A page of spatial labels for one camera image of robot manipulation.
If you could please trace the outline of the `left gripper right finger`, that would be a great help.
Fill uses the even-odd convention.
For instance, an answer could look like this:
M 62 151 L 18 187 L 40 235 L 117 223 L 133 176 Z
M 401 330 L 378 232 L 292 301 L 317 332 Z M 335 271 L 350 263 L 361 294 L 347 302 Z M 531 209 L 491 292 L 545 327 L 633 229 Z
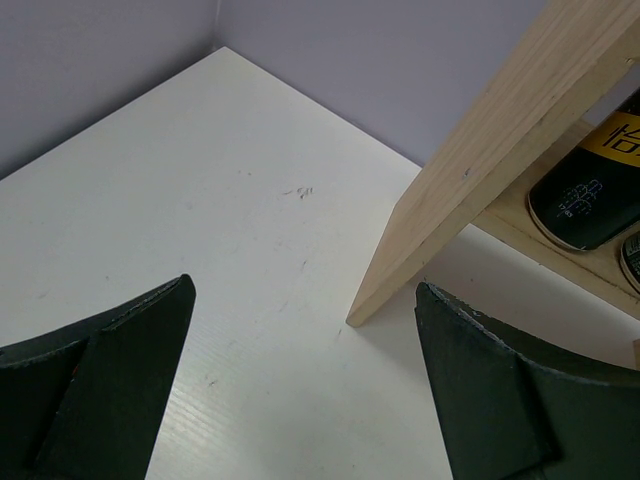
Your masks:
M 636 479 L 639 373 L 416 288 L 420 345 L 456 479 Z

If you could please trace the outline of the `black can yellow label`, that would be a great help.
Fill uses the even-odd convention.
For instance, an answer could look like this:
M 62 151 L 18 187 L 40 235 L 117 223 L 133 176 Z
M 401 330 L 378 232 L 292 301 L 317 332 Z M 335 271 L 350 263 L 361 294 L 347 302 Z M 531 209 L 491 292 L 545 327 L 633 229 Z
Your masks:
M 621 271 L 636 292 L 640 292 L 640 233 L 628 236 L 621 244 Z

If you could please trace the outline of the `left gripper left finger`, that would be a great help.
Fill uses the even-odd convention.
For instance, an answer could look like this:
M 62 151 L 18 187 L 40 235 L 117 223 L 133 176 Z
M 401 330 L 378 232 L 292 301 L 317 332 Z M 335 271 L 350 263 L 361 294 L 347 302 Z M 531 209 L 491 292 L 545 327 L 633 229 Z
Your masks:
M 2 347 L 2 478 L 144 478 L 195 300 L 183 274 Z

